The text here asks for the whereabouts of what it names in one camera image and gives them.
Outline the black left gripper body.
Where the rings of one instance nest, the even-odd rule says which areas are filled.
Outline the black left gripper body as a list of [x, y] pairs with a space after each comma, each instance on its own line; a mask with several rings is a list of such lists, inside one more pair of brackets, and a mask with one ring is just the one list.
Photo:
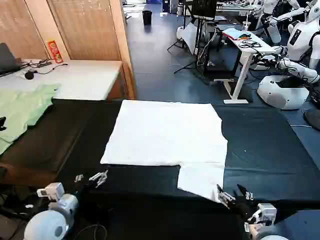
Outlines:
[[74, 184], [74, 196], [80, 198], [83, 194], [89, 190], [95, 188], [97, 183], [95, 181], [78, 181]]

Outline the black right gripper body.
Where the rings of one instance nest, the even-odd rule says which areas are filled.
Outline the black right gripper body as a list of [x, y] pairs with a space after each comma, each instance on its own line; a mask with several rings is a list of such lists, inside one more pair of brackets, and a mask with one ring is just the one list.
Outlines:
[[245, 198], [236, 198], [228, 204], [228, 207], [233, 214], [241, 217], [243, 221], [248, 221], [258, 210], [254, 201]]

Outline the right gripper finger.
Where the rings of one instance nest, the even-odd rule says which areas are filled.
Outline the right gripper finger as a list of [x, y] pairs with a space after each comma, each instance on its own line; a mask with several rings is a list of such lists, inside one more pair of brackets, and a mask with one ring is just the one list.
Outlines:
[[237, 199], [239, 198], [245, 198], [246, 200], [249, 200], [249, 201], [253, 201], [254, 200], [254, 194], [250, 191], [247, 190], [246, 187], [240, 185], [240, 184], [237, 184], [237, 188], [239, 189], [240, 193], [242, 194], [241, 196], [240, 195], [236, 195], [235, 197]]
[[234, 206], [236, 198], [234, 196], [231, 196], [229, 193], [223, 191], [223, 189], [218, 184], [216, 185], [216, 187], [220, 203], [227, 208], [231, 208], [232, 206]]

